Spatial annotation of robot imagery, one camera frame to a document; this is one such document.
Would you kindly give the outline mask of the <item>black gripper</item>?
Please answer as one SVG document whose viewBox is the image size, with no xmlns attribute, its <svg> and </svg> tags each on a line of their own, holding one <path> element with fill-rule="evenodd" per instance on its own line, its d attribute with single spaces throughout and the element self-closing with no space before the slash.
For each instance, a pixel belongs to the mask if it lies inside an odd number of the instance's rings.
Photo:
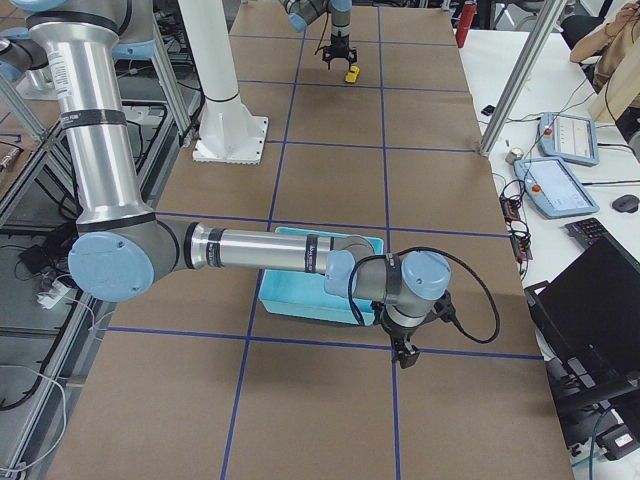
<svg viewBox="0 0 640 480">
<path fill-rule="evenodd" d="M 448 299 L 439 299 L 424 315 L 409 317 L 401 313 L 395 305 L 373 302 L 374 323 L 382 327 L 389 336 L 394 352 L 393 361 L 398 362 L 402 369 L 415 365 L 420 356 L 420 349 L 412 341 L 412 335 L 424 324 L 435 320 L 453 322 L 456 319 L 456 309 Z"/>
<path fill-rule="evenodd" d="M 348 33 L 331 34 L 330 43 L 322 47 L 322 60 L 327 65 L 327 70 L 331 70 L 331 63 L 334 59 L 348 61 L 349 68 L 357 64 L 357 49 L 350 47 L 349 40 Z"/>
</svg>

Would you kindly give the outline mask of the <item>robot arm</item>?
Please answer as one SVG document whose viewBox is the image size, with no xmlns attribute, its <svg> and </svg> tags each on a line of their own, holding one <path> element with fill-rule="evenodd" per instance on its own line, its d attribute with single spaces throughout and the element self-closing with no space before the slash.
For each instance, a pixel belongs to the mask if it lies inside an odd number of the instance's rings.
<svg viewBox="0 0 640 480">
<path fill-rule="evenodd" d="M 357 63 L 357 49 L 351 47 L 352 2 L 348 0 L 282 0 L 279 4 L 287 14 L 291 27 L 298 33 L 304 32 L 322 15 L 326 24 L 331 23 L 329 42 L 319 41 L 316 52 L 322 53 L 322 60 L 331 67 L 335 59 L 348 62 L 349 67 Z"/>
<path fill-rule="evenodd" d="M 326 292 L 367 300 L 402 367 L 419 350 L 412 334 L 455 321 L 451 269 L 428 248 L 378 255 L 359 236 L 216 229 L 160 221 L 142 199 L 113 62 L 127 34 L 153 17 L 147 1 L 24 1 L 31 38 L 44 50 L 71 150 L 82 213 L 68 256 L 76 284 L 124 302 L 183 269 L 247 267 L 318 274 Z"/>
</svg>

